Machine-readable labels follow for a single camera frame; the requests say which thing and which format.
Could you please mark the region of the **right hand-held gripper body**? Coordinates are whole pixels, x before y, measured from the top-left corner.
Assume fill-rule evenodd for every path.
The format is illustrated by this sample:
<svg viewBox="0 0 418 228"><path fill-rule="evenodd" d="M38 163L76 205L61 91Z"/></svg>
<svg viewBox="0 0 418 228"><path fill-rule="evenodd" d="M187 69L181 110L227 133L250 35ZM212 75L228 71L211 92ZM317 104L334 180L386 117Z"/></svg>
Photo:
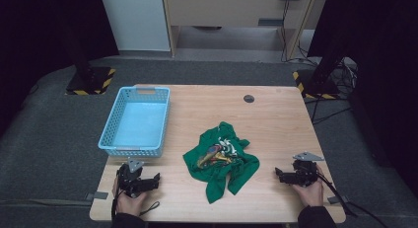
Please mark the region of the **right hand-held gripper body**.
<svg viewBox="0 0 418 228"><path fill-rule="evenodd" d="M293 168L295 173L292 175L290 184L308 187L316 182L318 178L316 163L323 161L324 158L306 151L295 155L294 159Z"/></svg>

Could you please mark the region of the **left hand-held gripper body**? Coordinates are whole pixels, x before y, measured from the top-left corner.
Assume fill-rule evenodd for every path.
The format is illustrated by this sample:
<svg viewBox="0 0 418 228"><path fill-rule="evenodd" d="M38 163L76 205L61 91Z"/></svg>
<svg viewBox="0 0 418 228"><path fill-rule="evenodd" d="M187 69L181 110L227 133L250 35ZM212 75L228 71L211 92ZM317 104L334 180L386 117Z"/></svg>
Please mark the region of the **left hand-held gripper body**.
<svg viewBox="0 0 418 228"><path fill-rule="evenodd" d="M144 192L141 188L147 184L141 179L142 170L143 162L134 159L129 159L117 170L119 188L132 198L136 198Z"/></svg>

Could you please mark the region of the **green printed t-shirt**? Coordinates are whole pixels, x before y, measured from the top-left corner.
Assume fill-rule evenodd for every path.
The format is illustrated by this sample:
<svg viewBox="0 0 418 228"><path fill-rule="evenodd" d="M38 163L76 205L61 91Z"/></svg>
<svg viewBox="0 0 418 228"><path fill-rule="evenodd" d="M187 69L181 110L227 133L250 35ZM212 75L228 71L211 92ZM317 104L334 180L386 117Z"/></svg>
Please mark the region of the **green printed t-shirt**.
<svg viewBox="0 0 418 228"><path fill-rule="evenodd" d="M202 133L198 144L182 155L190 176L207 183L209 203L222 198L225 190L237 194L258 170L259 159L244 151L248 145L248 140L238 138L231 124L221 121Z"/></svg>

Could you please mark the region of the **person's right hand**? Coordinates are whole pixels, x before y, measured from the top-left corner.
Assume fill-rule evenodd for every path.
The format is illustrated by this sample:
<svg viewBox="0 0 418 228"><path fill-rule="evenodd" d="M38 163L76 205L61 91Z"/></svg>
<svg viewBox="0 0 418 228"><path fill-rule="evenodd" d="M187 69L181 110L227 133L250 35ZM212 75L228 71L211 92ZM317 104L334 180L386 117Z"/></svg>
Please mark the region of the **person's right hand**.
<svg viewBox="0 0 418 228"><path fill-rule="evenodd" d="M321 179L308 187L292 185L292 189L299 196L303 206L323 206L323 184Z"/></svg>

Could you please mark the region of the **person's left hand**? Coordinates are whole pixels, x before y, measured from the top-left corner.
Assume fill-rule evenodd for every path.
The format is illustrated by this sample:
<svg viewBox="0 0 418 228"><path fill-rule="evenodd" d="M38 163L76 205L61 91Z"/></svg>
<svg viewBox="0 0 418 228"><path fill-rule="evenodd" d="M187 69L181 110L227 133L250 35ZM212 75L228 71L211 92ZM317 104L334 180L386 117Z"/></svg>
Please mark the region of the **person's left hand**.
<svg viewBox="0 0 418 228"><path fill-rule="evenodd" d="M115 212L116 213L126 213L133 216L139 216L143 203L147 198L147 193L142 192L138 197L132 198L125 194L123 190L119 188L118 178L114 179L112 194L116 199Z"/></svg>

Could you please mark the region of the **blue plastic basket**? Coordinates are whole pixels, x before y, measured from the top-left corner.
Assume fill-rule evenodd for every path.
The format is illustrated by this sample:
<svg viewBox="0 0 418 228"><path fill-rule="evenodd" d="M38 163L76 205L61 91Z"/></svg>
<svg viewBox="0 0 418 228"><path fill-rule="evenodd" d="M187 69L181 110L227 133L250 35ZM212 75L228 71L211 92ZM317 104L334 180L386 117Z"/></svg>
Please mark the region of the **blue plastic basket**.
<svg viewBox="0 0 418 228"><path fill-rule="evenodd" d="M170 98L167 87L120 88L98 147L109 156L161 157Z"/></svg>

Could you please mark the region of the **black stand with striped base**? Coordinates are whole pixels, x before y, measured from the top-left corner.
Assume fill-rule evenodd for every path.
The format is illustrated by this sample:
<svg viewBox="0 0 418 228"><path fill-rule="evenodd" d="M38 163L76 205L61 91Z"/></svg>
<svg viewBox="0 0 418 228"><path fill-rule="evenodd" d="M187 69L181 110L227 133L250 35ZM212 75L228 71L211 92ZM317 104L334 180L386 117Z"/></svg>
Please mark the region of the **black stand with striped base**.
<svg viewBox="0 0 418 228"><path fill-rule="evenodd" d="M338 60L323 58L314 69L300 69L293 73L297 88L304 98L338 99L339 89L331 79Z"/></svg>
<svg viewBox="0 0 418 228"><path fill-rule="evenodd" d="M110 67L91 66L72 30L62 27L62 43L76 68L66 87L67 95L101 95L111 82L115 70Z"/></svg>

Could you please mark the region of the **black curtain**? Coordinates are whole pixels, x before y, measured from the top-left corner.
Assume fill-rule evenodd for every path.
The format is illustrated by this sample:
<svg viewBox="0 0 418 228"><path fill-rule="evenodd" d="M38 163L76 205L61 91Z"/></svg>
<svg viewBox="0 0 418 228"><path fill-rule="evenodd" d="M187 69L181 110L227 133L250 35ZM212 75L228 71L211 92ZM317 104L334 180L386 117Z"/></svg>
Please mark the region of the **black curtain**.
<svg viewBox="0 0 418 228"><path fill-rule="evenodd" d="M418 195L418 0L326 0L309 55L354 60L360 130Z"/></svg>
<svg viewBox="0 0 418 228"><path fill-rule="evenodd" d="M74 64L70 43L88 60L118 54L103 0L0 0L0 136L38 79Z"/></svg>

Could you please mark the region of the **white cabinet panel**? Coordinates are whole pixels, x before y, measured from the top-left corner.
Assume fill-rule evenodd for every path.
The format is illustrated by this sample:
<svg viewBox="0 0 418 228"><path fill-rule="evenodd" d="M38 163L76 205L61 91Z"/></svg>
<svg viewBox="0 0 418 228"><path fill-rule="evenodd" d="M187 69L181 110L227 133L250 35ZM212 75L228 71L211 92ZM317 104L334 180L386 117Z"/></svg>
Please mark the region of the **white cabinet panel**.
<svg viewBox="0 0 418 228"><path fill-rule="evenodd" d="M122 51L170 51L163 0L103 0Z"/></svg>

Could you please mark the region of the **light wooden desk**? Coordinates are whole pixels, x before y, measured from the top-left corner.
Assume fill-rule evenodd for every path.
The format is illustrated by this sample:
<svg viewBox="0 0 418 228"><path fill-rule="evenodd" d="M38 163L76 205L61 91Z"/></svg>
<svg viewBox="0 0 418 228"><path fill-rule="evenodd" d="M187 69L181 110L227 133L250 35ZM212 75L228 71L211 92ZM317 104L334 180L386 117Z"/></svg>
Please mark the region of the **light wooden desk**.
<svg viewBox="0 0 418 228"><path fill-rule="evenodd" d="M276 28L285 56L292 58L304 30L316 27L326 0L163 0L171 47L179 29L194 27Z"/></svg>

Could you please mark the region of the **grey table bracket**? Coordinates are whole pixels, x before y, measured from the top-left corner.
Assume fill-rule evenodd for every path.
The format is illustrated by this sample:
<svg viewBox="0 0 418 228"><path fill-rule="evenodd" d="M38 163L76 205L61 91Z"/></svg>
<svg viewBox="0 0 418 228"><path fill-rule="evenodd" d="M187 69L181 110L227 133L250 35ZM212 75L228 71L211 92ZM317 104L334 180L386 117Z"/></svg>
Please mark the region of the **grey table bracket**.
<svg viewBox="0 0 418 228"><path fill-rule="evenodd" d="M103 191L88 192L85 200L93 201L94 199L107 199L108 193Z"/></svg>
<svg viewBox="0 0 418 228"><path fill-rule="evenodd" d="M341 203L342 201L343 202L348 202L349 198L345 195L342 195L340 198L337 197L337 196L328 197L327 200L330 204L335 204L335 203Z"/></svg>

